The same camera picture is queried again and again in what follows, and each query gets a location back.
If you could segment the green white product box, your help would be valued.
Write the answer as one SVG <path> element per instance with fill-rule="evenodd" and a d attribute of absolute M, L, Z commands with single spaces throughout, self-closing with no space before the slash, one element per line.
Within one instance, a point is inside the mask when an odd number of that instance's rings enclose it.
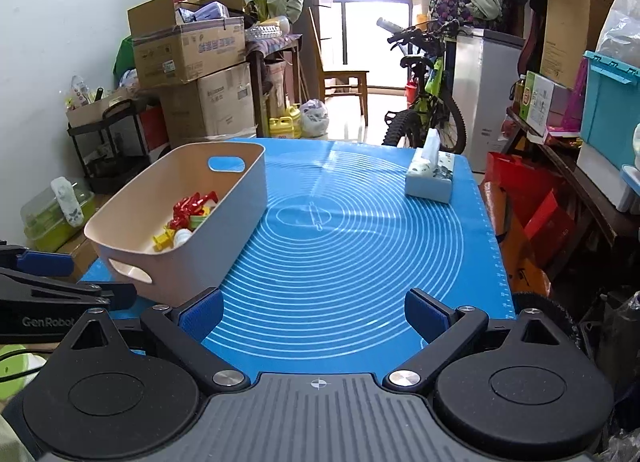
<path fill-rule="evenodd" d="M 534 72 L 525 78 L 520 116 L 539 136 L 559 126 L 570 101 L 570 89 Z"/>

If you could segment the beige plastic storage bin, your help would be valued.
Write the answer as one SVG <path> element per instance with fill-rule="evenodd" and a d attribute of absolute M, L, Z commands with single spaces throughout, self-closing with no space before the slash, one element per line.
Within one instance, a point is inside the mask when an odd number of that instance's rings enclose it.
<path fill-rule="evenodd" d="M 184 144 L 112 196 L 85 236 L 116 279 L 177 307 L 221 285 L 266 206 L 257 140 Z"/>

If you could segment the white pill bottle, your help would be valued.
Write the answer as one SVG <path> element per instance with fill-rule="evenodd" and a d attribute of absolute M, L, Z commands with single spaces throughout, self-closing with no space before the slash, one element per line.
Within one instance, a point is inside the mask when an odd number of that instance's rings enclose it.
<path fill-rule="evenodd" d="M 174 239 L 172 240 L 172 245 L 178 247 L 186 243 L 187 240 L 192 237 L 192 231 L 189 229 L 179 229 L 176 231 L 174 235 Z"/>

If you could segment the teal plastic crate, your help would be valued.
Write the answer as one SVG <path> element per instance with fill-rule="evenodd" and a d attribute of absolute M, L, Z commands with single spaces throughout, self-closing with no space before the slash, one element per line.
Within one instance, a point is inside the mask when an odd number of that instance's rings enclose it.
<path fill-rule="evenodd" d="M 586 51 L 588 64 L 582 141 L 617 169 L 632 165 L 634 130 L 639 124 L 639 69 L 616 58 Z"/>

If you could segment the red ultraman figure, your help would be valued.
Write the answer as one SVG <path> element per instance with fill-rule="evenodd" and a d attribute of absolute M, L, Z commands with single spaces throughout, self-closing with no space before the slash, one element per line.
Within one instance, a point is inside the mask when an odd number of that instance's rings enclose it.
<path fill-rule="evenodd" d="M 210 191 L 206 194 L 195 192 L 191 196 L 185 197 L 175 203 L 172 209 L 172 218 L 167 224 L 168 228 L 174 229 L 175 231 L 179 229 L 189 229 L 189 218 L 191 215 L 197 214 L 205 206 L 213 211 L 218 201 L 218 195 L 215 191 Z"/>

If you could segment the yellow oil jug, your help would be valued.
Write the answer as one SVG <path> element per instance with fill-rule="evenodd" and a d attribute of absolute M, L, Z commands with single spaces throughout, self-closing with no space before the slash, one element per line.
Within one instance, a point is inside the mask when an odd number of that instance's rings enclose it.
<path fill-rule="evenodd" d="M 297 106 L 289 106 L 279 117 L 269 118 L 269 133 L 271 138 L 299 139 L 302 136 L 300 125 L 300 110 Z"/>

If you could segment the stacked large cardboard boxes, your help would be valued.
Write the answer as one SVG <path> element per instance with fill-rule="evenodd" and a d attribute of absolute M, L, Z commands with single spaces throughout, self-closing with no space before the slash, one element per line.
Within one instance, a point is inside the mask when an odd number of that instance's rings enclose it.
<path fill-rule="evenodd" d="M 169 143 L 254 133 L 250 66 L 238 64 L 181 86 L 157 90 Z"/>

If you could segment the white tissue pack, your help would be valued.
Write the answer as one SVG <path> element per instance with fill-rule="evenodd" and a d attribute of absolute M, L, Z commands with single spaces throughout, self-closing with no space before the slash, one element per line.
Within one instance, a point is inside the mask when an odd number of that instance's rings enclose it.
<path fill-rule="evenodd" d="M 416 149 L 405 177 L 405 195 L 448 204 L 451 199 L 456 154 L 440 149 L 435 128 L 427 131 L 423 147 Z"/>

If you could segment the floor cardboard box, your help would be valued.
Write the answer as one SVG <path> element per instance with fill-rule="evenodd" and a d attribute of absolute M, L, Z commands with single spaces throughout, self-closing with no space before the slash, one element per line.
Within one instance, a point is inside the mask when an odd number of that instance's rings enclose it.
<path fill-rule="evenodd" d="M 58 254 L 70 255 L 74 262 L 73 272 L 67 277 L 63 277 L 63 280 L 66 281 L 78 282 L 98 259 L 92 242 L 88 240 L 82 232 L 67 241 L 56 252 Z"/>

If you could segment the top open cardboard box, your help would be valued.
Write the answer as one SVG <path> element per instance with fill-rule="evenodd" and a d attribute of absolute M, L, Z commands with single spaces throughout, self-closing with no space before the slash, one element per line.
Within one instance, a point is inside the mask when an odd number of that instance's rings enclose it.
<path fill-rule="evenodd" d="M 186 22 L 174 0 L 150 0 L 128 10 L 128 22 L 143 89 L 187 84 L 245 58 L 239 16 Z"/>

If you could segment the yellow toy key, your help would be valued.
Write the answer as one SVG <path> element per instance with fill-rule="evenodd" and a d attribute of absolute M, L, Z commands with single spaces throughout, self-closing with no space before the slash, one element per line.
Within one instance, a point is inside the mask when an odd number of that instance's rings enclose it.
<path fill-rule="evenodd" d="M 165 227 L 160 234 L 152 236 L 153 248 L 155 252 L 163 252 L 167 248 L 174 247 L 174 237 L 176 231 Z"/>

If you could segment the green round tin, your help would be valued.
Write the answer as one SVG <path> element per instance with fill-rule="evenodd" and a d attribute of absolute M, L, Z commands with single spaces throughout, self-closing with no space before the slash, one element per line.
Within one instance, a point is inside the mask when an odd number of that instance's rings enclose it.
<path fill-rule="evenodd" d="M 197 214 L 193 214 L 189 218 L 189 229 L 191 231 L 195 231 L 199 226 L 204 222 L 204 220 L 208 217 L 212 210 L 205 206 L 201 211 Z"/>

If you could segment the black metal shelf rack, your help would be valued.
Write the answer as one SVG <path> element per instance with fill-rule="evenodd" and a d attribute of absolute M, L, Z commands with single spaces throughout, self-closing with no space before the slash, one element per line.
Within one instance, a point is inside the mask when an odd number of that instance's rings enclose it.
<path fill-rule="evenodd" d="M 90 121 L 67 123 L 82 174 L 98 194 L 114 194 L 170 151 L 160 104 L 127 99 L 97 108 Z"/>

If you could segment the green clear lid container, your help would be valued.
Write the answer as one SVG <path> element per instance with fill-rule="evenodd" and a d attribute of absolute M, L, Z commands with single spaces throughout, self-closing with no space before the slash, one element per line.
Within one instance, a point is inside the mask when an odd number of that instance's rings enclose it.
<path fill-rule="evenodd" d="M 82 179 L 72 179 L 76 199 L 80 204 L 84 222 L 78 227 L 70 225 L 50 187 L 21 208 L 24 234 L 30 247 L 40 252 L 55 253 L 68 240 L 78 234 L 96 212 L 96 196 Z"/>

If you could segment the white chest freezer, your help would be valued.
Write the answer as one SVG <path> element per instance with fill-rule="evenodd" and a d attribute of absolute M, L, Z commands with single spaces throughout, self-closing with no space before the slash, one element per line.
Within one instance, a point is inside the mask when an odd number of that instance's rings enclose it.
<path fill-rule="evenodd" d="M 466 28 L 457 36 L 452 96 L 465 122 L 463 155 L 474 173 L 484 173 L 488 153 L 502 150 L 502 124 L 523 46 L 522 38 L 489 29 Z"/>

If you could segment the white plastic bag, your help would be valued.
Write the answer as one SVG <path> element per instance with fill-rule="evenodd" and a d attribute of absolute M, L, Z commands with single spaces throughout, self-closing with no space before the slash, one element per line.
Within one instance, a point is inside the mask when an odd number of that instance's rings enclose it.
<path fill-rule="evenodd" d="M 326 106 L 317 99 L 312 99 L 299 107 L 300 129 L 304 138 L 321 138 L 329 127 L 329 115 Z"/>

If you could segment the green black bicycle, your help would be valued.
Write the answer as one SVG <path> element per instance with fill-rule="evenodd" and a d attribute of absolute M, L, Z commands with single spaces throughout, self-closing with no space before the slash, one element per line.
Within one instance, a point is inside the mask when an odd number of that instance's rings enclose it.
<path fill-rule="evenodd" d="M 408 70 L 409 84 L 416 88 L 408 107 L 385 114 L 387 125 L 383 143 L 388 147 L 423 147 L 427 133 L 438 131 L 442 151 L 461 154 L 468 137 L 454 89 L 457 36 L 464 24 L 452 20 L 429 22 L 426 29 L 402 28 L 379 18 L 378 27 L 390 33 L 387 42 L 402 51 L 400 66 Z"/>

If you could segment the wooden chair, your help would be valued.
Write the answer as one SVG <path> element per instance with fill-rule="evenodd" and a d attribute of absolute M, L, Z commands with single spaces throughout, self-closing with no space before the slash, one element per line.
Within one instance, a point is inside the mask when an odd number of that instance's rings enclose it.
<path fill-rule="evenodd" d="M 314 52 L 314 66 L 317 72 L 319 100 L 336 96 L 356 96 L 359 99 L 360 114 L 364 125 L 369 125 L 369 88 L 367 70 L 349 70 L 344 66 L 338 70 L 328 70 L 322 61 L 320 37 L 314 14 L 310 6 L 307 8 L 308 20 L 312 32 L 312 52 Z"/>

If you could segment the blue silicone baking mat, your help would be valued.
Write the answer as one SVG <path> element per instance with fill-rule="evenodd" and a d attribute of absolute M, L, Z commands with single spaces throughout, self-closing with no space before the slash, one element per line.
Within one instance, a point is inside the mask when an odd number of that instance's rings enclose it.
<path fill-rule="evenodd" d="M 405 195 L 408 149 L 255 138 L 267 206 L 217 286 L 224 316 L 204 339 L 247 375 L 383 376 L 423 346 L 410 289 L 511 319 L 514 306 L 480 190 L 454 160 L 448 204 Z"/>

